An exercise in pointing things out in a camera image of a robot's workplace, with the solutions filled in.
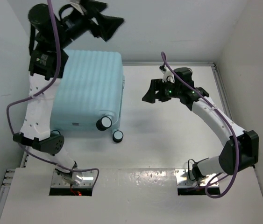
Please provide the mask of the light blue suitcase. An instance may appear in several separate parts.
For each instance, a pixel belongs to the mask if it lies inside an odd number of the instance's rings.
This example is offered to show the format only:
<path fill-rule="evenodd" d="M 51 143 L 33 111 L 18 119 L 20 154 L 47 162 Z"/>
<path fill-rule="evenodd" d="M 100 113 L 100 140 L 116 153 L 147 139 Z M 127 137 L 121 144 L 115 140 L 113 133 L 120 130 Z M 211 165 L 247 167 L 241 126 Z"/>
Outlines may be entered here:
<path fill-rule="evenodd" d="M 92 131 L 102 117 L 110 130 L 120 128 L 125 83 L 118 52 L 65 50 L 68 60 L 50 119 L 51 129 Z"/>

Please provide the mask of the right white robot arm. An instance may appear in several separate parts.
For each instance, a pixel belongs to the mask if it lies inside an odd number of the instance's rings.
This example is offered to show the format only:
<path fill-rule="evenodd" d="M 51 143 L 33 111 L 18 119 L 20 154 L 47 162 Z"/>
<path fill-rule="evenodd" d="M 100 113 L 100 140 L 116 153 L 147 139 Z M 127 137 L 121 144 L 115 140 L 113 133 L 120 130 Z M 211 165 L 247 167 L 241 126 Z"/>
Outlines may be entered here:
<path fill-rule="evenodd" d="M 233 175 L 252 167 L 259 160 L 259 136 L 235 124 L 218 109 L 209 93 L 202 87 L 195 87 L 192 70 L 187 67 L 170 71 L 160 66 L 163 77 L 152 79 L 142 100 L 148 103 L 167 102 L 177 98 L 190 111 L 199 116 L 216 134 L 223 145 L 220 155 L 195 162 L 191 175 L 198 181 L 213 173 Z"/>

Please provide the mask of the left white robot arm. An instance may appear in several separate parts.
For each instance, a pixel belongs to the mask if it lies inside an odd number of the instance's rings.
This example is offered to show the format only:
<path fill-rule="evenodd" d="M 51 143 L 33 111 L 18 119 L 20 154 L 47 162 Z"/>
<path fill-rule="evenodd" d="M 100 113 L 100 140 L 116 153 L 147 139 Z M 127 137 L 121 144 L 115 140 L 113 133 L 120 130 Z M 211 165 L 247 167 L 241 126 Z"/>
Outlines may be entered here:
<path fill-rule="evenodd" d="M 104 131 L 118 123 L 123 74 L 117 52 L 72 50 L 84 33 L 109 41 L 124 23 L 104 15 L 108 4 L 97 0 L 71 0 L 53 12 L 51 1 L 28 12 L 29 95 L 20 131 L 13 140 L 47 155 L 58 174 L 71 179 L 78 166 L 63 148 L 64 136 L 53 128 L 77 123 Z"/>

